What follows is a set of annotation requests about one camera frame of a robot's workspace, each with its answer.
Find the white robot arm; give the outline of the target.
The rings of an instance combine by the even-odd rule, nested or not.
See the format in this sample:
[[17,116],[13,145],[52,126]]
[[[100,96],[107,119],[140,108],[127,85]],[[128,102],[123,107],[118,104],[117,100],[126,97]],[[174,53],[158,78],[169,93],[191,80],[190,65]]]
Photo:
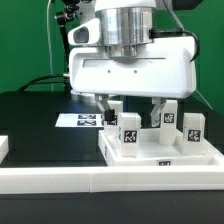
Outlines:
[[92,19],[68,34],[72,88],[92,93],[104,119],[114,116],[107,95],[150,97],[151,124],[160,124],[163,101],[196,90],[197,37],[179,26],[158,30],[154,15],[166,1],[96,0]]

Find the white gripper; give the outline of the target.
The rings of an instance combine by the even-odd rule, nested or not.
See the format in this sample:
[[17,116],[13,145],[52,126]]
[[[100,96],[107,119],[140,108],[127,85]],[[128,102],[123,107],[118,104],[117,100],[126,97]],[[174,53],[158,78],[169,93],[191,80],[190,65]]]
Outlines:
[[156,39],[139,46],[133,58],[109,58],[101,47],[75,48],[69,57],[70,83],[79,93],[96,94],[104,121],[115,118],[105,94],[157,97],[150,117],[158,127],[163,98],[186,98],[196,90],[194,51],[189,36]]

